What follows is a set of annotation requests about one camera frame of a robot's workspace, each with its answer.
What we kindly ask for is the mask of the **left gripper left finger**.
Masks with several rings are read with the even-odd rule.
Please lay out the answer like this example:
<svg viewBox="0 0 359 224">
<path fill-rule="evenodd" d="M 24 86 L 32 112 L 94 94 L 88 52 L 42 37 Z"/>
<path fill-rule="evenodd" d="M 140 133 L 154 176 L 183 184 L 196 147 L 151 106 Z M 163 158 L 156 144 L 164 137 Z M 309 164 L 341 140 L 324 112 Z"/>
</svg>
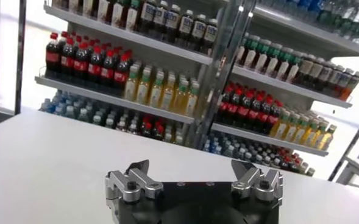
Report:
<svg viewBox="0 0 359 224">
<path fill-rule="evenodd" d="M 124 173 L 109 171 L 105 176 L 105 196 L 107 200 L 121 198 L 126 203 L 140 200 L 141 193 L 155 200 L 163 192 L 163 183 L 150 178 L 147 173 L 149 160 L 132 163 Z"/>
</svg>

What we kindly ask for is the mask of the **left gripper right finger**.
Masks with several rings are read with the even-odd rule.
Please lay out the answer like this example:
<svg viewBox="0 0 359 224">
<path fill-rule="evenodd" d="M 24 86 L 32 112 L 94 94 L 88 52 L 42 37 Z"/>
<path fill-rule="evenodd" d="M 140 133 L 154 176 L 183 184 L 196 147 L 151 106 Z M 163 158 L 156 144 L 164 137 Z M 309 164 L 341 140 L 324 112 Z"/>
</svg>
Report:
<svg viewBox="0 0 359 224">
<path fill-rule="evenodd" d="M 231 184 L 231 192 L 240 199 L 254 196 L 260 201 L 282 201 L 283 175 L 279 170 L 269 169 L 264 173 L 252 163 L 231 160 L 237 180 Z"/>
</svg>

